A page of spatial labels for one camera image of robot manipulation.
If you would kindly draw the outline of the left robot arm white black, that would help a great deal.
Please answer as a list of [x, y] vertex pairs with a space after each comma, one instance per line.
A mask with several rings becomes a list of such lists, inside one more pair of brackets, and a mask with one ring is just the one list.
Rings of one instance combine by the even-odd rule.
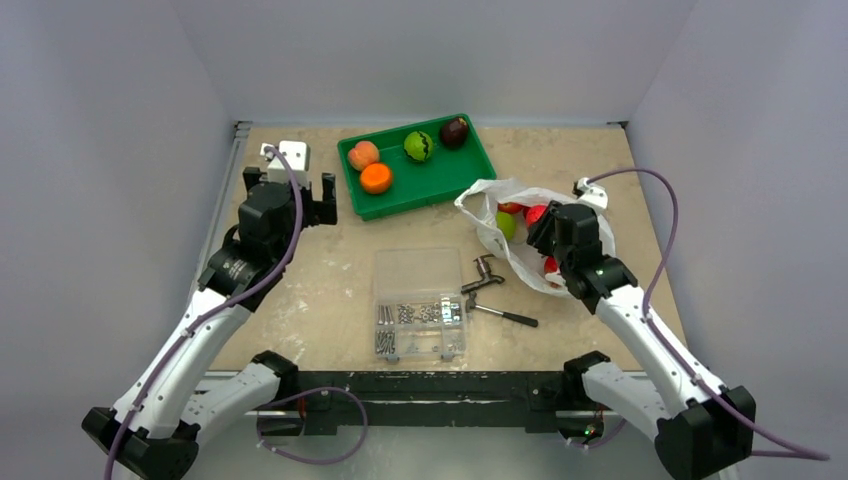
[[201, 446], [256, 407], [284, 409], [300, 392], [298, 368], [272, 351], [202, 395], [198, 383], [230, 337], [282, 280], [304, 228], [338, 221], [336, 177], [312, 196], [302, 171], [243, 171], [247, 197], [238, 221], [208, 260], [189, 306], [154, 361], [110, 407], [94, 407], [82, 428], [106, 453], [105, 478], [122, 466], [140, 479], [180, 479]]

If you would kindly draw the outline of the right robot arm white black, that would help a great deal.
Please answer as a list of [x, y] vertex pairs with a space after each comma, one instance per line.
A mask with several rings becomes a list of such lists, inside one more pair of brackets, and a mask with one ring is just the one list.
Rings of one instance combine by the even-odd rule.
[[532, 223], [527, 243], [556, 260], [568, 293], [624, 343], [648, 380], [636, 381], [592, 352], [565, 365], [564, 399], [617, 411], [652, 441], [674, 479], [705, 479], [749, 458], [753, 396], [742, 386], [727, 388], [682, 345], [632, 272], [604, 253], [599, 230], [591, 207], [552, 201]]

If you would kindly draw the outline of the fake green apple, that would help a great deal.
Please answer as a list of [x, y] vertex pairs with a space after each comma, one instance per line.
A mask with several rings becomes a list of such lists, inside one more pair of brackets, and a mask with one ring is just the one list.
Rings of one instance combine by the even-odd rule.
[[513, 240], [516, 230], [517, 221], [513, 214], [498, 211], [495, 215], [495, 222], [498, 230], [502, 233], [505, 240], [510, 242]]

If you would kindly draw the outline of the white plastic bag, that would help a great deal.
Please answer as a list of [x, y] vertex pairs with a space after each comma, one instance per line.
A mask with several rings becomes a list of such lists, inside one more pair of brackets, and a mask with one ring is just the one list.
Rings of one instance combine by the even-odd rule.
[[[635, 283], [632, 274], [616, 257], [615, 238], [605, 212], [595, 212], [597, 256], [578, 260], [569, 255], [559, 260], [542, 255], [526, 244], [525, 210], [514, 215], [517, 230], [513, 240], [505, 240], [496, 226], [495, 215], [497, 205], [506, 202], [519, 203], [525, 210], [534, 205], [547, 206], [550, 202], [578, 202], [574, 194], [569, 196], [545, 188], [527, 187], [513, 178], [478, 180], [455, 200], [455, 206], [474, 225], [478, 239], [488, 252], [508, 263], [518, 279], [530, 289], [554, 297], [577, 297], [591, 304], [599, 298], [609, 297], [618, 288]], [[558, 274], [544, 274], [547, 257], [556, 259]]]

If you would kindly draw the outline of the fake red apple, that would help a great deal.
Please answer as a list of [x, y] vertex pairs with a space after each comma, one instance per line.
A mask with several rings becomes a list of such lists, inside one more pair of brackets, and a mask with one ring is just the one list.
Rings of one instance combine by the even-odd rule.
[[524, 221], [526, 228], [530, 229], [536, 222], [538, 222], [540, 218], [544, 215], [546, 210], [546, 205], [534, 205], [528, 207], [524, 211]]

